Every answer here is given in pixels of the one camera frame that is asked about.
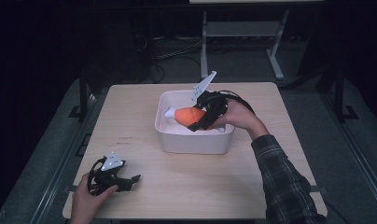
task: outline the white object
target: white object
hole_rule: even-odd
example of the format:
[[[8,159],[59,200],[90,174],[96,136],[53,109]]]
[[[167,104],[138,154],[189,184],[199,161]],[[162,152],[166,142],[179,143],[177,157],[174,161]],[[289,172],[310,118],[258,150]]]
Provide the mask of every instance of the white object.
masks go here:
[[[220,125],[215,127],[216,130],[218,130],[221,133],[224,133],[226,131],[226,125]]]
[[[168,109],[166,110],[164,117],[166,117],[167,119],[175,119],[175,112],[176,112],[176,108],[170,105]]]
[[[110,152],[101,170],[106,171],[123,165],[124,162],[119,158],[114,151]]]
[[[170,105],[176,108],[193,106],[190,100],[191,94],[192,91],[167,91],[161,96],[155,127],[159,134],[162,149],[173,153],[227,153],[234,131],[232,125],[227,124],[224,133],[218,130],[192,132],[178,124],[174,119],[164,117]]]
[[[209,84],[212,82],[216,74],[217,72],[212,71],[211,75],[209,75],[194,87],[194,91],[191,95],[192,102],[197,102],[197,98],[206,90],[206,88],[208,88]]]

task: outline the person's right hand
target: person's right hand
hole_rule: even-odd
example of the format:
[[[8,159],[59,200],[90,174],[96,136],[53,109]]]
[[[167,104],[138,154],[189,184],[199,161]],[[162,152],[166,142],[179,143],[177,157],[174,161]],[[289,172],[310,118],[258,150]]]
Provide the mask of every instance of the person's right hand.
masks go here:
[[[214,126],[227,123],[245,129],[252,139],[269,133],[263,122],[246,106],[231,99],[228,99],[227,102],[229,108],[226,114],[218,118],[213,124]]]

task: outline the person's left hand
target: person's left hand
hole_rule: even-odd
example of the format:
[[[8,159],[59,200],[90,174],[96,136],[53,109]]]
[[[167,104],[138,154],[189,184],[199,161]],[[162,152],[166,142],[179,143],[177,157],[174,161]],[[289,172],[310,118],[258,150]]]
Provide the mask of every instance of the person's left hand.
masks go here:
[[[77,190],[73,193],[72,216],[70,223],[72,224],[88,224],[95,217],[99,206],[104,203],[117,189],[118,186],[112,186],[98,196],[93,196],[87,189],[87,181],[89,174],[84,174]]]

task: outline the table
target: table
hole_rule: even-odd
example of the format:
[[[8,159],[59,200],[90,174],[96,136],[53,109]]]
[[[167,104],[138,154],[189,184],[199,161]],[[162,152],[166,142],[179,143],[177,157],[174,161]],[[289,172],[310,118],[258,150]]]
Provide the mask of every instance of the table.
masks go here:
[[[132,191],[113,196],[96,217],[115,219],[265,218],[260,171],[249,135],[236,129],[223,155],[166,153],[154,123],[160,96],[192,90],[195,84],[117,85],[110,88],[91,140],[77,171],[77,185],[92,165],[115,151],[126,160],[119,177],[142,175]],[[253,106],[312,186],[316,185],[300,141],[273,83],[212,83],[209,91],[238,93]],[[311,193],[318,212],[327,214],[319,192]],[[70,217],[69,195],[63,216]]]
[[[323,2],[323,0],[190,0],[191,4],[221,4],[221,3],[294,3],[294,2]],[[277,79],[284,75],[276,60],[276,51],[285,30],[289,10],[285,10],[278,21],[208,21],[206,11],[202,22],[202,51],[201,51],[201,78],[209,74],[206,56],[208,36],[272,36],[275,38],[272,47],[267,49],[272,70]]]

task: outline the white plastic part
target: white plastic part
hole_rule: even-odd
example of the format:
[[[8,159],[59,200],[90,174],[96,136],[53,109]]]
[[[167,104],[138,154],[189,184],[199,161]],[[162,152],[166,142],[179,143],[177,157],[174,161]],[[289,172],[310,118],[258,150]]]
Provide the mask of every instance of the white plastic part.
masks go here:
[[[197,98],[208,88],[209,84],[212,82],[213,78],[217,72],[212,71],[212,74],[206,77],[204,80],[202,80],[200,83],[198,83],[197,86],[194,87],[194,91],[191,95],[191,100],[193,102],[197,102]]]
[[[165,112],[164,117],[167,119],[174,119],[175,118],[175,111],[176,108],[172,105],[168,107],[168,110]]]
[[[215,129],[221,133],[224,133],[226,131],[226,125],[223,124],[223,125],[216,126]]]
[[[123,165],[122,160],[119,158],[118,155],[114,151],[110,152],[110,155],[107,157],[104,165],[102,166],[101,170],[106,171],[116,167]]]

